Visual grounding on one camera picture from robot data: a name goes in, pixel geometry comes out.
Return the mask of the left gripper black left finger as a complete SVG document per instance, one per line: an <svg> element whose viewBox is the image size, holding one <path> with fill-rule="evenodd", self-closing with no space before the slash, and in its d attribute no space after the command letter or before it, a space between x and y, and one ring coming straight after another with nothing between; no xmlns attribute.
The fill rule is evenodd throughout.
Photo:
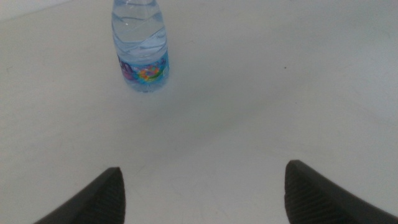
<svg viewBox="0 0 398 224"><path fill-rule="evenodd" d="M123 224L125 216L123 173L111 167L35 224Z"/></svg>

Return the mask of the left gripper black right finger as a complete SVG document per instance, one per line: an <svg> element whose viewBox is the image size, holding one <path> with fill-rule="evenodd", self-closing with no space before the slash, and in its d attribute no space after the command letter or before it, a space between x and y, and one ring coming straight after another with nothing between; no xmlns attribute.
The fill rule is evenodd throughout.
<svg viewBox="0 0 398 224"><path fill-rule="evenodd" d="M284 205L292 224L397 224L397 217L336 185L300 160L285 168Z"/></svg>

